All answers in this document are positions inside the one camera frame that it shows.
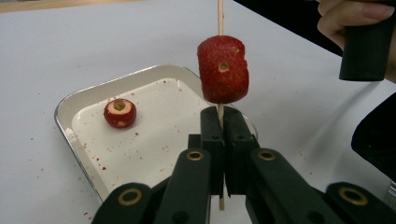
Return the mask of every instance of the white tabletop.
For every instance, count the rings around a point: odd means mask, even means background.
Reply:
[[[350,147],[358,123],[395,89],[338,79],[340,57],[228,0],[224,33],[246,45],[248,95],[234,105],[313,187],[346,181],[382,199],[389,179]],[[198,74],[217,34],[217,1],[149,0],[0,14],[0,217],[90,223],[100,203],[54,110],[68,94],[161,63]],[[242,199],[212,223],[247,223]]]

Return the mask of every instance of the black handle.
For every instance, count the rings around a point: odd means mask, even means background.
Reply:
[[[395,18],[393,14],[378,24],[346,28],[346,44],[339,77],[341,80],[384,79]]]

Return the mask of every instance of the small red fruit on tray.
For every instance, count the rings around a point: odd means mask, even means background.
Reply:
[[[128,128],[136,119],[136,106],[129,100],[117,99],[105,107],[105,120],[113,128]]]
[[[197,55],[208,102],[228,104],[248,94],[248,63],[240,40],[228,35],[209,37],[198,46]]]

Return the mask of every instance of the fingernail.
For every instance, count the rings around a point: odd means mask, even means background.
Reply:
[[[363,15],[376,20],[384,20],[389,18],[394,11],[394,7],[382,4],[372,4],[364,9]]]

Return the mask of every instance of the white tray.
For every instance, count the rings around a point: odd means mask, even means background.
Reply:
[[[110,127],[106,104],[125,98],[136,105],[134,125]],[[65,97],[55,121],[101,201],[122,184],[154,187],[172,174],[190,133],[200,133],[201,80],[189,69],[156,65]],[[250,130],[257,133],[248,122]]]

